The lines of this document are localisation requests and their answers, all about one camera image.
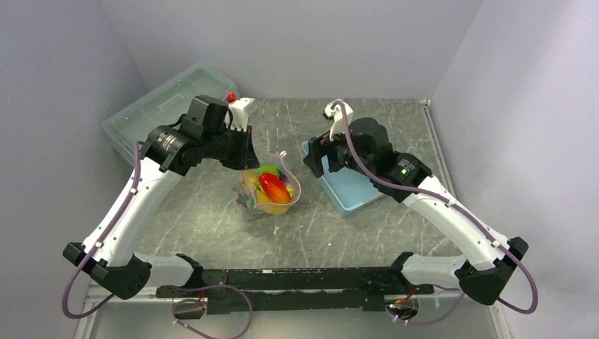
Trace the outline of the red orange mango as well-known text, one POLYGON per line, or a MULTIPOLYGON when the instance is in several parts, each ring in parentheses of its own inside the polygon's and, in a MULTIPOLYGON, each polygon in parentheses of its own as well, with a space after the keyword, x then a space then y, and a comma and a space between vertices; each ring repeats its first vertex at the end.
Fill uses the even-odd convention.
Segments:
POLYGON ((286 204, 292 201, 283 181, 272 174, 263 174, 259 177, 262 192, 273 203, 286 204))

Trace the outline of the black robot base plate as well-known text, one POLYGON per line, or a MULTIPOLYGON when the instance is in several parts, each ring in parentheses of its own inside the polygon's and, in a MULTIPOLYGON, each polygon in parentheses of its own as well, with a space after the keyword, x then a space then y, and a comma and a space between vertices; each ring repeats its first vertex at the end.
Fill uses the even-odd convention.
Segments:
POLYGON ((393 299, 430 295, 431 285, 413 286, 387 267, 205 269, 184 290, 164 285, 161 299, 206 298, 210 315, 237 311, 361 309, 384 311, 393 299), (199 288, 207 287, 205 293, 199 288))

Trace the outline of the light blue plastic basket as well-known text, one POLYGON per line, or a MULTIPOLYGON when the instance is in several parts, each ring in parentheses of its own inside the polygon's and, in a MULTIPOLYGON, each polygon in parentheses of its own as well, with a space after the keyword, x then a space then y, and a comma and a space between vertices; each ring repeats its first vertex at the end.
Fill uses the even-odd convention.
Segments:
POLYGON ((342 217, 384 197, 363 174, 347 168, 331 173, 328 171, 326 157, 322 157, 321 163, 324 175, 319 177, 318 181, 342 217))

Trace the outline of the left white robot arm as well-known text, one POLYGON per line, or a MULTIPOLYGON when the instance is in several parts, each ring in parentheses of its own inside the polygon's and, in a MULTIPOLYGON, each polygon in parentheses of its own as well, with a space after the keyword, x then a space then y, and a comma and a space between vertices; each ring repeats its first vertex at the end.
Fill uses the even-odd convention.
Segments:
POLYGON ((135 254, 137 243, 166 195, 204 159, 231 170, 257 168, 253 131, 228 129, 193 136, 169 125, 152 130, 141 147, 130 182, 84 242, 71 242, 63 256, 112 296, 130 299, 145 287, 170 286, 184 296, 205 285, 203 267, 184 254, 135 254))

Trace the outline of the yellow banana bunch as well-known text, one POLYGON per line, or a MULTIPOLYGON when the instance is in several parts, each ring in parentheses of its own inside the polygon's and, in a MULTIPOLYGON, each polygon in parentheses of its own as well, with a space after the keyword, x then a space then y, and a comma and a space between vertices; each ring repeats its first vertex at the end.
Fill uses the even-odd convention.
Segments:
POLYGON ((264 212, 270 215, 282 215, 287 212, 291 203, 296 197, 296 191, 293 185, 287 180, 284 174, 280 171, 280 178, 291 195, 292 201, 286 204, 271 202, 264 192, 262 192, 257 170, 251 169, 242 173, 242 188, 244 193, 248 193, 251 198, 250 206, 256 208, 259 212, 264 212))

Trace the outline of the small green lime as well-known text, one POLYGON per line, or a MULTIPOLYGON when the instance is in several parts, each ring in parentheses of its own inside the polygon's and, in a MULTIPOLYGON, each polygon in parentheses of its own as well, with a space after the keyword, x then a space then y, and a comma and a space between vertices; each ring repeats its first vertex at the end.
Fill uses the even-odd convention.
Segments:
POLYGON ((272 174, 274 176, 276 176, 277 178, 280 178, 280 170, 273 164, 271 163, 261 163, 261 165, 259 166, 259 168, 257 169, 257 176, 260 177, 263 174, 272 174))

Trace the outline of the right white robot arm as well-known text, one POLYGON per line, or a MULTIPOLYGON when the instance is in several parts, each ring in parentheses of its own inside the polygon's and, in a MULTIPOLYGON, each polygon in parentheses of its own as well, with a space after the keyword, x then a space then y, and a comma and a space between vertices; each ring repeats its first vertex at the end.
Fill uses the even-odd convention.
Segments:
POLYGON ((356 135, 311 138, 303 143, 303 162, 315 177, 352 170, 374 188, 430 221, 462 252, 454 257, 425 257, 403 252, 390 266, 389 283, 398 293, 415 285, 457 288, 476 302, 492 305, 500 297, 528 244, 507 238, 458 202, 421 160, 393 150, 388 141, 356 135))

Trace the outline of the clear zip top bag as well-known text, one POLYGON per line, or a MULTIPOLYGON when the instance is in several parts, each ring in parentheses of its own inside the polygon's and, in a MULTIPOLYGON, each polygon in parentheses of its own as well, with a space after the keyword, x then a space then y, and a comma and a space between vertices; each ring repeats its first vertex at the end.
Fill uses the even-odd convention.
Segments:
POLYGON ((302 195, 302 186, 286 163, 287 152, 257 150, 260 166, 240 172, 232 184, 234 201, 246 220, 285 214, 302 195))

